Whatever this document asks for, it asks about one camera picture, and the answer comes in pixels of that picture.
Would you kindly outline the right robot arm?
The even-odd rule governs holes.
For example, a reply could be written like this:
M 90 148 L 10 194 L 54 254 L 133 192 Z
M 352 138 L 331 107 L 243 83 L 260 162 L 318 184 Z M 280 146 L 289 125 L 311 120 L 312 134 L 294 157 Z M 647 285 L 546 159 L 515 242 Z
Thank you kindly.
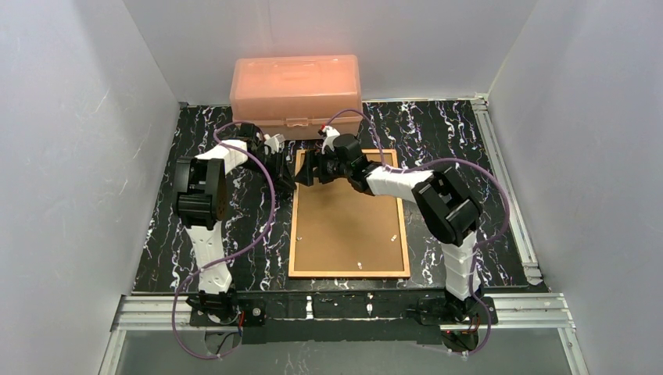
M 472 267 L 472 248 L 482 207 L 458 173 L 452 168 L 398 171 L 371 161 L 353 134 L 341 134 L 331 126 L 319 134 L 323 145 L 305 152 L 295 181 L 312 186 L 344 178 L 360 193 L 415 203 L 429 232 L 442 245 L 446 291 L 461 301 L 476 294 L 481 283 Z

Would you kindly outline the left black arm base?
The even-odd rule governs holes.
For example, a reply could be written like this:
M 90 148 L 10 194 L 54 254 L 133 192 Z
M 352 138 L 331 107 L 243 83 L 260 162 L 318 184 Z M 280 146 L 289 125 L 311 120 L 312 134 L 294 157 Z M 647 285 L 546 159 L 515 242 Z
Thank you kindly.
M 232 291 L 217 295 L 198 293 L 185 300 L 192 308 L 193 327 L 260 327 L 266 320 L 266 303 L 260 298 L 244 298 Z

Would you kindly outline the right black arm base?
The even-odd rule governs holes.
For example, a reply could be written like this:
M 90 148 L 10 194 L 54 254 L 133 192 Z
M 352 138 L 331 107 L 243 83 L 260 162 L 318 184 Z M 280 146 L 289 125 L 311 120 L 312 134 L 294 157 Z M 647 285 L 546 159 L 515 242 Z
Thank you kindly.
M 425 326 L 460 324 L 469 327 L 470 323 L 486 325 L 488 322 L 497 324 L 499 318 L 494 300 L 484 296 L 477 302 L 471 296 L 461 301 L 452 295 L 444 297 L 420 298 L 415 305 L 418 321 Z

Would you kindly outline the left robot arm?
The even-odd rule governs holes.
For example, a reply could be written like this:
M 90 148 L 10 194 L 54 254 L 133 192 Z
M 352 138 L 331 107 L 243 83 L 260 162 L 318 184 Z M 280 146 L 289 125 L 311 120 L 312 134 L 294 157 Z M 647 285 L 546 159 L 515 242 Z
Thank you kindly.
M 285 156 L 285 136 L 264 134 L 254 123 L 231 122 L 235 136 L 222 139 L 213 133 L 216 145 L 193 157 L 176 162 L 173 182 L 174 214 L 189 236 L 195 255 L 198 289 L 208 295 L 227 293 L 232 286 L 228 261 L 254 248 L 266 235 L 276 216 L 278 188 L 293 190 L 295 182 Z M 245 167 L 261 172 L 270 193 L 270 211 L 261 232 L 242 250 L 228 255 L 222 232 L 228 207 L 226 176 Z

